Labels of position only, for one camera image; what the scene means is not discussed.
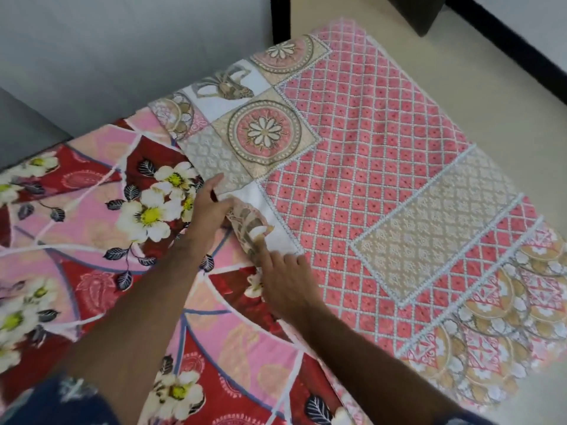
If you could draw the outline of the person's left hand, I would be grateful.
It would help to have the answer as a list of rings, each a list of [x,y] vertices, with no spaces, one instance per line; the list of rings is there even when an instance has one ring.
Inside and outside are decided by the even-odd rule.
[[[191,256],[197,259],[205,257],[214,243],[216,231],[234,206],[233,197],[211,200],[208,197],[208,180],[204,182],[196,193],[192,218],[182,238],[188,244]]]

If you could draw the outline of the red floral bedsheet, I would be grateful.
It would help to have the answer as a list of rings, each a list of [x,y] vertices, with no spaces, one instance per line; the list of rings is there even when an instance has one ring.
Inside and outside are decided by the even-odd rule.
[[[137,115],[0,175],[0,417],[184,232],[199,181]],[[215,234],[138,424],[370,425],[268,312],[239,239]]]

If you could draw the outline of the pink lattice patchwork cloth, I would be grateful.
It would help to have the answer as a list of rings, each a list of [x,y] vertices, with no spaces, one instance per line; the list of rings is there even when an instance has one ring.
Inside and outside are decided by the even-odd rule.
[[[149,108],[244,203],[246,254],[305,254],[331,310],[464,406],[567,350],[567,243],[354,21]]]

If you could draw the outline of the person's left forearm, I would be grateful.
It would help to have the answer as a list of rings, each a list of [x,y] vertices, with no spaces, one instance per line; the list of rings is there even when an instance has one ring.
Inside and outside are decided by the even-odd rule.
[[[143,403],[213,240],[184,236],[73,344],[58,371]]]

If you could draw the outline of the person's right hand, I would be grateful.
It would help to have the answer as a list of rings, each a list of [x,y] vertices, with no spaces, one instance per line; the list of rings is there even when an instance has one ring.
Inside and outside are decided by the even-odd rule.
[[[255,246],[264,300],[277,317],[300,330],[313,311],[325,308],[306,256],[269,251],[264,239]]]

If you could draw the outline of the person's right forearm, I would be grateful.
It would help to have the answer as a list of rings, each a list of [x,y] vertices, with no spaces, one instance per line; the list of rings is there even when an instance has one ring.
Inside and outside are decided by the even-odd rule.
[[[445,425],[463,413],[453,400],[326,306],[292,306],[278,314],[300,333],[375,425]]]

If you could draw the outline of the dark wooden furniture piece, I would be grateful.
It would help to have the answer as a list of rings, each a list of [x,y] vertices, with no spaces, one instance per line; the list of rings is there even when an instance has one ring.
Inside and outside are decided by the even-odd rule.
[[[446,0],[388,0],[419,37],[427,35]]]

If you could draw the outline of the blue floral shirt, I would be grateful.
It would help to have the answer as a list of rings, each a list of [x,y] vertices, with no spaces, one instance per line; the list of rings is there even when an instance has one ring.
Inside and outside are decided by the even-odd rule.
[[[25,390],[0,415],[0,425],[121,425],[97,387],[55,375]]]

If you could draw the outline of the black vertical post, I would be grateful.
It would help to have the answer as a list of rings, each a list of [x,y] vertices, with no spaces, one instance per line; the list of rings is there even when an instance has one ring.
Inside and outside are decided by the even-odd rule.
[[[291,0],[270,0],[273,44],[291,39]]]

